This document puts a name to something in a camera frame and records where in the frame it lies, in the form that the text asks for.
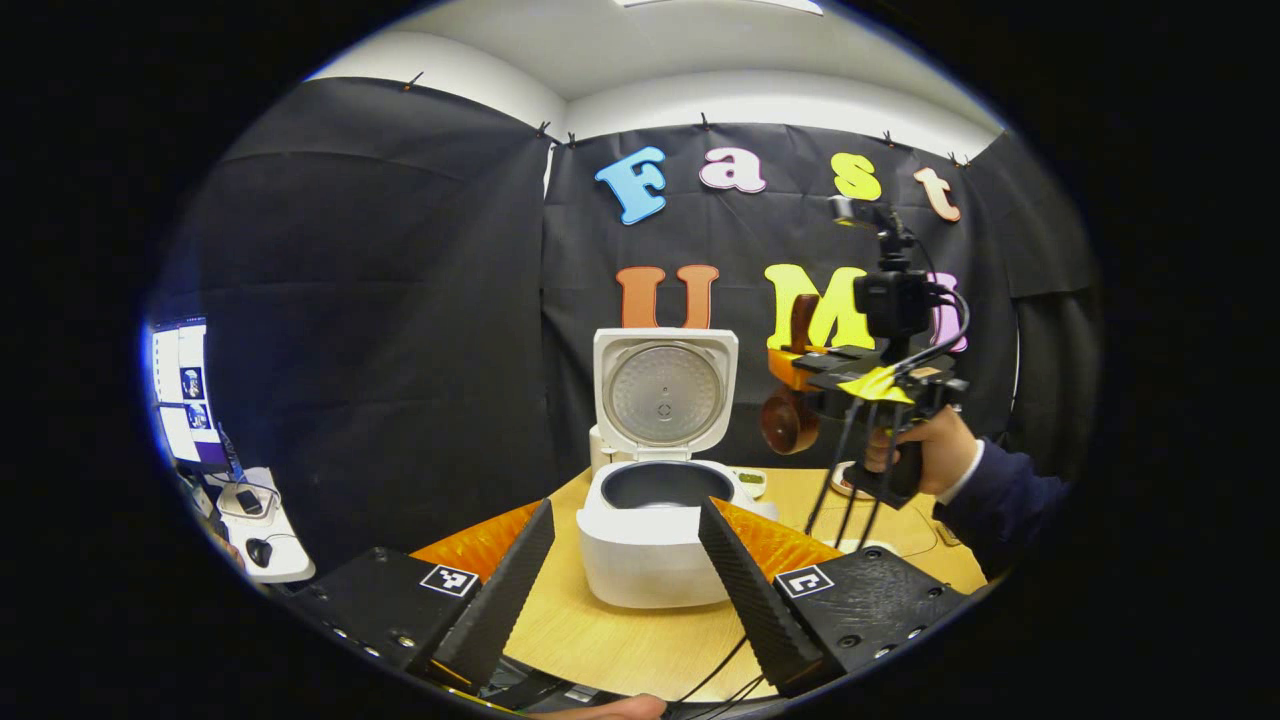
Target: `white desk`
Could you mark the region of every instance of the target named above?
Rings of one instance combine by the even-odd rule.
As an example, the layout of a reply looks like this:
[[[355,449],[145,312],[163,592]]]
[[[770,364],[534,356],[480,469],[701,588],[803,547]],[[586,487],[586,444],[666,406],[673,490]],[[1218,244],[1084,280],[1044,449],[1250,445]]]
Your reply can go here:
[[[229,509],[232,510],[239,510],[239,503],[234,498],[236,483],[228,483],[221,475],[205,477],[210,484],[223,488],[216,505],[221,511],[223,523],[227,525],[227,542],[236,546],[236,550],[244,559],[244,571],[251,580],[268,584],[296,583],[308,580],[316,574],[315,564],[302,548],[302,542],[296,537],[293,525],[289,524],[289,518],[284,514],[280,496],[260,488],[247,488],[257,495],[259,502],[262,505],[270,502],[268,512],[256,519],[236,518],[223,511],[224,507],[228,507],[225,503],[230,503]],[[275,480],[271,479],[271,470],[268,468],[246,468],[244,479],[255,486],[276,489]],[[230,495],[227,492],[229,488],[232,489]],[[252,538],[266,539],[271,544],[271,559],[266,568],[259,568],[248,556],[248,548],[244,544]]]

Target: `hand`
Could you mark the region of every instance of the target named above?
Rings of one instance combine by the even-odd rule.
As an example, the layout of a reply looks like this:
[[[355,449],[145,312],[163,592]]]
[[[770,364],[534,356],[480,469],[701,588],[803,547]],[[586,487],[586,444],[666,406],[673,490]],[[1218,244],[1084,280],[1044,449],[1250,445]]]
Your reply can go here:
[[[978,455],[977,438],[950,405],[936,413],[929,420],[897,436],[899,445],[916,441],[920,443],[923,459],[920,492],[925,495],[940,495],[950,489]],[[872,438],[867,443],[863,466],[873,473],[882,473],[887,457],[888,436],[883,432],[872,433]],[[901,454],[895,450],[893,461],[897,462],[900,457]]]
[[[596,707],[575,707],[556,712],[534,712],[541,720],[660,720],[667,702],[652,694],[637,694]]]

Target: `black curtain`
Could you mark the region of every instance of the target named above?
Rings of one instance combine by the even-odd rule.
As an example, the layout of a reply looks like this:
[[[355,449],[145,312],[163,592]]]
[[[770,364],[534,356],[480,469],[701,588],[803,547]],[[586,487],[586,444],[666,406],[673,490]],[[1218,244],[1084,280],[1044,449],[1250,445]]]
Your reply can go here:
[[[666,187],[650,192],[666,197],[667,205],[625,225],[614,193],[594,176],[650,145],[666,154],[657,164]],[[740,147],[759,156],[767,187],[748,193],[703,184],[704,155],[716,147]],[[832,222],[826,199],[837,193],[831,165],[837,152],[872,161],[881,200],[897,208],[937,270],[957,278],[957,290],[974,314],[968,347],[952,354],[960,377],[973,383],[965,418],[979,434],[1006,429],[1016,352],[1014,309],[1004,260],[991,241],[986,209],[977,201],[968,170],[931,152],[829,129],[778,124],[640,129],[559,146],[553,155],[541,283],[548,397],[562,477],[589,464],[588,430],[595,423],[591,338],[596,328],[621,324],[622,288],[614,275],[637,265],[666,272],[657,293],[657,322],[671,327],[685,322],[685,286],[676,272],[691,264],[719,270],[710,292],[710,325],[739,337],[737,388],[724,439],[699,456],[760,466],[812,468],[831,461],[838,441],[835,421],[824,424],[813,448],[780,456],[760,437],[758,416],[776,387],[765,352],[776,301],[765,268],[800,265],[822,293],[837,268],[877,269],[879,245],[873,233]],[[913,178],[925,167],[950,183],[948,197],[961,209],[959,222],[942,219]],[[911,258],[924,268],[918,250]],[[922,345],[928,340],[928,334],[916,338]],[[849,456],[859,448],[860,442],[851,442]]]
[[[444,92],[306,82],[214,167],[152,320],[209,316],[214,411],[323,574],[558,487],[538,277],[549,140]]]
[[[1018,313],[1018,392],[1004,445],[1030,455],[1038,473],[1076,479],[1102,370],[1102,288],[1083,218],[1068,188],[1007,132],[969,176]]]

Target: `computer screen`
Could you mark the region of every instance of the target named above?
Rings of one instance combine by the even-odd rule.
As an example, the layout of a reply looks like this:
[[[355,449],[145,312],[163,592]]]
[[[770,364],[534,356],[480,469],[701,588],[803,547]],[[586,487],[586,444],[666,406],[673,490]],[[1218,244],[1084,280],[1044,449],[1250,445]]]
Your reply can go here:
[[[155,405],[175,461],[209,471],[228,466],[218,433],[205,368],[204,316],[189,316],[151,328],[151,375]]]

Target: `handle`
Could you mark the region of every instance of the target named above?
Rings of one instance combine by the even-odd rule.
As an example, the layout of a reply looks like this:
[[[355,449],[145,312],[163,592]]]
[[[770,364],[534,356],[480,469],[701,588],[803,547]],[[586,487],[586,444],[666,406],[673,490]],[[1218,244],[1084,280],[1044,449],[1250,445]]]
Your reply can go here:
[[[813,314],[818,311],[817,295],[797,295],[791,304],[791,352],[804,355],[809,352],[809,324]]]
[[[882,478],[881,473],[863,468],[861,462],[855,462],[847,470],[858,489],[879,498],[893,510],[906,505],[920,491],[920,473],[924,469],[924,455],[919,442],[904,442],[896,450],[900,456],[887,479]]]

